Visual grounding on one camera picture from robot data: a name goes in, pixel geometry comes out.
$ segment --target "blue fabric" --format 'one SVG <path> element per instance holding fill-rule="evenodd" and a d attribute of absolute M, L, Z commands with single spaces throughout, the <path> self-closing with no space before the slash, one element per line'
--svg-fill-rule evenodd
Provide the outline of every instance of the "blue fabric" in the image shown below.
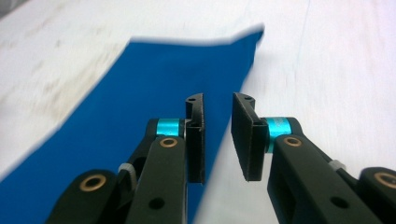
<path fill-rule="evenodd" d="M 262 31 L 213 46 L 131 42 L 64 125 L 0 184 L 1 223 L 43 223 L 83 172 L 117 172 L 153 118 L 185 118 L 184 101 L 203 92 L 210 174 Z M 189 221 L 205 186 L 189 184 Z"/>

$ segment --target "blue towel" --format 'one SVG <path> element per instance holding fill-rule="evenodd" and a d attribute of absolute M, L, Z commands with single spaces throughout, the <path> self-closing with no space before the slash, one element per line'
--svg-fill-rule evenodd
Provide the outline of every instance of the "blue towel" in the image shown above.
<path fill-rule="evenodd" d="M 149 119 L 185 118 L 185 99 L 200 92 L 210 175 L 232 93 L 241 89 L 261 37 L 262 29 L 209 46 L 132 41 L 64 125 L 0 183 L 0 222 L 43 223 L 77 175 L 91 169 L 116 173 Z M 189 222 L 204 191 L 189 184 Z"/>

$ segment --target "white surface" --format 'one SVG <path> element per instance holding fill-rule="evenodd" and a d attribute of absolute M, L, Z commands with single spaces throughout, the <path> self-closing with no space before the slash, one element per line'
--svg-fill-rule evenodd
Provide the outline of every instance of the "white surface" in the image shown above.
<path fill-rule="evenodd" d="M 297 118 L 358 177 L 396 169 L 392 1 L 44 1 L 0 20 L 0 179 L 56 129 L 130 38 L 210 40 L 265 23 L 243 93 L 261 117 Z M 268 178 L 271 156 L 265 158 Z M 266 182 L 246 183 L 229 131 L 197 223 L 276 223 Z"/>

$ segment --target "folded cloth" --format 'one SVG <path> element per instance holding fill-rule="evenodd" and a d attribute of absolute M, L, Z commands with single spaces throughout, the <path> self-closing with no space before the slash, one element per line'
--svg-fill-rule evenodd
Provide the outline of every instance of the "folded cloth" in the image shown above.
<path fill-rule="evenodd" d="M 205 95 L 206 175 L 210 175 L 262 29 L 232 43 L 132 41 L 62 127 L 0 183 L 1 223 L 43 223 L 73 179 L 91 169 L 117 172 L 149 119 L 185 118 L 184 101 Z M 193 220 L 205 186 L 189 184 Z"/>

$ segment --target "white table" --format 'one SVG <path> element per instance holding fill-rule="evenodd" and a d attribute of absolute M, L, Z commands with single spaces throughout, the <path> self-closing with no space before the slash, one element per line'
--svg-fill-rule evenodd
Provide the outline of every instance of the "white table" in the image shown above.
<path fill-rule="evenodd" d="M 243 93 L 261 117 L 297 118 L 355 177 L 396 170 L 392 1 L 31 0 L 0 19 L 0 179 L 46 140 L 130 38 L 229 39 L 264 23 Z M 263 179 L 246 183 L 229 130 L 197 223 L 276 223 Z"/>

